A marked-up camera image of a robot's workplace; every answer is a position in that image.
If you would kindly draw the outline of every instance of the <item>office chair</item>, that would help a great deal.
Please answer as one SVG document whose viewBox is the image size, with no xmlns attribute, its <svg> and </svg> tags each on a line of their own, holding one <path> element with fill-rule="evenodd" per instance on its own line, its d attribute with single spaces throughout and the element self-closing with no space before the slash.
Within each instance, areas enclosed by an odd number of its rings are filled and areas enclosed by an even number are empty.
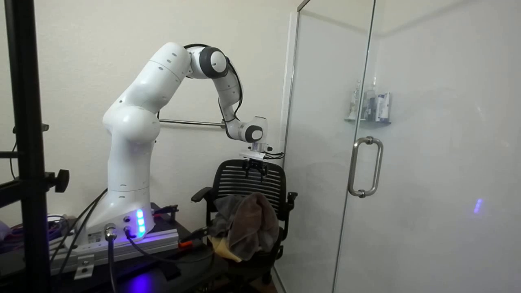
<svg viewBox="0 0 521 293">
<path fill-rule="evenodd" d="M 212 213 L 216 212 L 215 200 L 228 196 L 251 196 L 262 194 L 273 207 L 278 220 L 278 240 L 270 253 L 257 253 L 251 261 L 233 262 L 226 277 L 231 280 L 228 290 L 246 292 L 251 290 L 249 283 L 262 279 L 267 285 L 272 282 L 270 270 L 277 259 L 283 254 L 282 241 L 288 236 L 290 212 L 295 207 L 296 192 L 286 194 L 285 171 L 272 163 L 254 160 L 228 160 L 223 161 L 215 174 L 213 187 L 199 191 L 192 202 L 207 202 L 207 226 L 212 225 Z"/>
</svg>

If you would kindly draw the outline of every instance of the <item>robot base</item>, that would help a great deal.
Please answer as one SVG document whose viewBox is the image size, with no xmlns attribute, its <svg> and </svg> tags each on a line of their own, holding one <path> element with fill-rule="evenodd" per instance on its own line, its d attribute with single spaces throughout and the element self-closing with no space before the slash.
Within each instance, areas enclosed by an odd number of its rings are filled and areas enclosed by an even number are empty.
<svg viewBox="0 0 521 293">
<path fill-rule="evenodd" d="M 133 240 L 133 243 L 148 254 L 158 254 L 164 251 L 174 251 L 179 244 L 177 230 L 166 230 L 158 233 L 150 233 L 142 240 Z M 67 249 L 62 249 L 50 264 L 52 275 L 59 274 L 63 259 L 67 256 Z M 114 241 L 114 259 L 115 262 L 125 259 L 142 257 L 143 254 L 138 253 L 127 238 L 117 238 Z M 72 251 L 63 272 L 86 269 L 91 270 L 94 266 L 107 264 L 107 241 L 91 243 L 85 246 L 78 246 Z"/>
</svg>

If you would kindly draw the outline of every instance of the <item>chair armrest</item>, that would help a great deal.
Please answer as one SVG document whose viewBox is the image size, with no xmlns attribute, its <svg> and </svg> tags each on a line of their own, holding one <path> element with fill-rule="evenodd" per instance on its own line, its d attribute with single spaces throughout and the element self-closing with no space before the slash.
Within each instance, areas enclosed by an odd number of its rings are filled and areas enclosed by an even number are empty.
<svg viewBox="0 0 521 293">
<path fill-rule="evenodd" d="M 295 199 L 296 197 L 298 197 L 296 192 L 288 192 L 288 205 L 286 205 L 288 212 L 295 209 Z"/>
<path fill-rule="evenodd" d="M 213 192 L 212 187 L 203 187 L 197 194 L 192 196 L 192 202 L 200 202 L 202 199 L 208 199 L 208 196 Z"/>
</svg>

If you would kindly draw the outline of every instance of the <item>cable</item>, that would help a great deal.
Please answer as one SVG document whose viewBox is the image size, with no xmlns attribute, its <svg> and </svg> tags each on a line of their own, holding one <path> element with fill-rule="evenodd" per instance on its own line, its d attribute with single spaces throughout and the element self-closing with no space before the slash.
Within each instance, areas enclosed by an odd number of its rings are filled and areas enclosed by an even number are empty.
<svg viewBox="0 0 521 293">
<path fill-rule="evenodd" d="M 63 248 L 63 243 L 67 240 L 67 236 L 70 235 L 70 231 L 76 226 L 76 223 L 81 220 L 81 217 L 98 202 L 99 199 L 107 192 L 107 189 L 104 189 L 75 220 L 75 223 L 72 223 L 68 228 L 67 228 L 67 233 L 63 235 L 62 241 L 59 243 L 59 246 L 54 249 L 54 254 L 50 257 L 50 264 L 54 262 L 55 256 L 59 254 L 59 251 Z"/>
<path fill-rule="evenodd" d="M 114 275 L 114 240 L 117 238 L 115 225 L 107 225 L 104 235 L 106 235 L 104 240 L 109 243 L 107 261 L 109 261 L 111 287 L 112 287 L 112 293 L 117 293 L 117 282 L 115 282 L 115 275 Z"/>
<path fill-rule="evenodd" d="M 135 251 L 138 251 L 145 257 L 150 257 L 150 259 L 158 261 L 158 262 L 166 262 L 166 264 L 172 264 L 172 266 L 176 266 L 176 264 L 197 264 L 197 262 L 202 262 L 202 261 L 207 261 L 208 257 L 212 257 L 212 264 L 213 264 L 213 256 L 215 256 L 213 253 L 210 253 L 210 254 L 203 256 L 203 257 L 194 259 L 190 262 L 179 262 L 179 261 L 174 262 L 174 261 L 169 261 L 169 259 L 156 257 L 156 256 L 148 254 L 146 251 L 143 251 L 138 244 L 135 244 L 129 230 L 125 230 L 125 236 L 127 236 L 129 243 L 132 244 L 132 248 Z"/>
<path fill-rule="evenodd" d="M 11 156 L 10 156 L 10 170 L 11 170 L 13 179 L 16 179 L 15 168 L 13 168 L 13 156 L 15 156 L 16 148 L 18 148 L 18 142 L 15 142 L 13 150 L 11 150 Z"/>
<path fill-rule="evenodd" d="M 225 124 L 226 137 L 231 139 L 229 130 L 228 130 L 228 124 L 233 122 L 233 121 L 239 121 L 239 119 L 238 119 L 238 111 L 239 111 L 239 108 L 242 106 L 242 85 L 241 85 L 241 78 L 239 78 L 238 72 L 234 70 L 231 60 L 229 60 L 228 57 L 226 57 L 226 60 L 228 60 L 229 70 L 234 73 L 236 82 L 238 82 L 239 104 L 238 104 L 238 108 L 233 111 L 233 117 L 231 117 L 229 121 L 225 119 L 225 113 L 223 113 L 223 108 L 221 108 L 220 100 L 218 100 L 218 109 L 220 109 L 220 113 L 221 113 L 221 116 L 223 116 L 223 124 Z"/>
<path fill-rule="evenodd" d="M 187 46 L 184 46 L 184 49 L 190 49 L 190 47 L 212 47 L 212 46 L 207 46 L 207 44 L 187 44 Z M 229 60 L 228 57 L 226 57 L 226 62 L 228 62 L 231 72 L 234 73 L 234 77 L 236 77 L 236 80 L 238 80 L 239 104 L 238 104 L 238 108 L 233 111 L 234 119 L 238 119 L 236 114 L 238 114 L 239 108 L 242 106 L 242 83 L 241 83 L 241 78 L 239 78 L 239 75 L 238 75 L 238 70 L 234 70 L 234 67 L 233 67 L 233 64 L 231 64 L 231 60 Z"/>
<path fill-rule="evenodd" d="M 63 264 L 62 264 L 62 267 L 60 267 L 59 277 L 63 274 L 63 269 L 65 269 L 65 266 L 67 266 L 67 261 L 68 261 L 68 257 L 70 257 L 70 254 L 72 254 L 72 251 L 73 251 L 73 248 L 75 248 L 75 243 L 76 243 L 76 240 L 78 240 L 83 226 L 86 225 L 86 222 L 89 220 L 89 217 L 91 217 L 93 212 L 96 210 L 98 202 L 99 202 L 99 200 L 96 200 L 94 205 L 88 210 L 85 220 L 81 222 L 80 228 L 76 230 L 75 238 L 72 240 L 70 248 L 68 248 L 68 251 L 67 251 L 67 256 L 65 256 L 65 259 L 63 259 Z"/>
</svg>

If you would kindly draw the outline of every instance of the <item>wire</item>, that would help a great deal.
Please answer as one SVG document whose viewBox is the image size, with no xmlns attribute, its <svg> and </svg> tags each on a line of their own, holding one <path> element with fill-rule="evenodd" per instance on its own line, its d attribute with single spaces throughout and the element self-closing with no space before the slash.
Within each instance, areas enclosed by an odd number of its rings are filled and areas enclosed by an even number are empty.
<svg viewBox="0 0 521 293">
<path fill-rule="evenodd" d="M 210 47 L 210 46 L 207 46 L 207 44 L 187 44 L 187 46 L 184 46 L 184 49 L 190 49 L 190 47 Z M 226 57 L 226 60 L 228 60 L 229 70 L 234 73 L 236 82 L 238 82 L 239 104 L 233 111 L 233 119 L 229 119 L 229 121 L 225 119 L 221 104 L 218 106 L 218 109 L 220 109 L 220 113 L 223 116 L 223 124 L 225 124 L 226 135 L 231 139 L 229 130 L 228 130 L 228 124 L 238 119 L 238 111 L 242 106 L 242 85 L 241 85 L 241 78 L 239 78 L 238 72 L 234 70 L 234 67 L 233 67 L 233 64 L 229 62 L 228 57 Z"/>
<path fill-rule="evenodd" d="M 72 240 L 70 248 L 68 248 L 68 251 L 67 251 L 67 256 L 65 256 L 65 259 L 63 259 L 63 264 L 62 264 L 62 267 L 60 267 L 59 277 L 63 274 L 63 269 L 65 269 L 65 266 L 67 266 L 67 261 L 68 261 L 68 257 L 70 257 L 70 254 L 72 254 L 72 251 L 73 251 L 73 248 L 75 248 L 75 243 L 76 243 L 76 240 L 78 240 L 83 226 L 86 225 L 86 222 L 91 218 L 93 212 L 96 210 L 98 202 L 99 202 L 99 200 L 96 200 L 94 205 L 88 210 L 85 220 L 81 222 L 80 228 L 76 230 L 75 238 Z"/>
<path fill-rule="evenodd" d="M 11 170 L 13 179 L 16 179 L 15 168 L 13 168 L 13 156 L 15 156 L 16 148 L 18 148 L 18 142 L 15 142 L 13 150 L 11 150 L 11 156 L 10 156 L 10 170 Z"/>
<path fill-rule="evenodd" d="M 63 235 L 60 244 L 54 249 L 54 254 L 50 257 L 50 264 L 54 262 L 55 256 L 59 254 L 59 251 L 63 248 L 63 243 L 67 240 L 67 236 L 70 235 L 70 231 L 76 226 L 76 223 L 81 220 L 81 217 L 94 205 L 99 202 L 99 199 L 107 192 L 107 189 L 104 189 L 75 220 L 75 223 L 72 223 L 68 228 L 67 228 L 67 233 Z"/>
<path fill-rule="evenodd" d="M 109 241 L 107 259 L 109 259 L 111 287 L 112 287 L 112 293 L 117 293 L 117 283 L 114 275 L 114 240 L 109 238 L 107 241 Z"/>
<path fill-rule="evenodd" d="M 184 262 L 176 261 L 176 262 L 174 262 L 174 261 L 169 261 L 169 259 L 156 257 L 156 256 L 148 254 L 146 251 L 143 251 L 138 244 L 135 244 L 133 240 L 132 240 L 132 236 L 130 236 L 130 231 L 129 231 L 129 230 L 125 231 L 125 236 L 127 236 L 129 243 L 132 244 L 132 248 L 133 248 L 135 251 L 138 251 L 138 253 L 143 254 L 145 257 L 150 257 L 150 259 L 158 261 L 158 262 L 166 262 L 166 264 L 172 264 L 172 266 L 176 266 L 176 264 L 197 264 L 197 262 L 202 262 L 202 261 L 207 261 L 207 259 L 212 257 L 212 264 L 213 264 L 213 253 L 210 253 L 210 254 L 203 256 L 203 257 L 194 259 L 194 261 L 190 261 L 190 262 L 187 262 L 187 261 L 184 261 Z"/>
</svg>

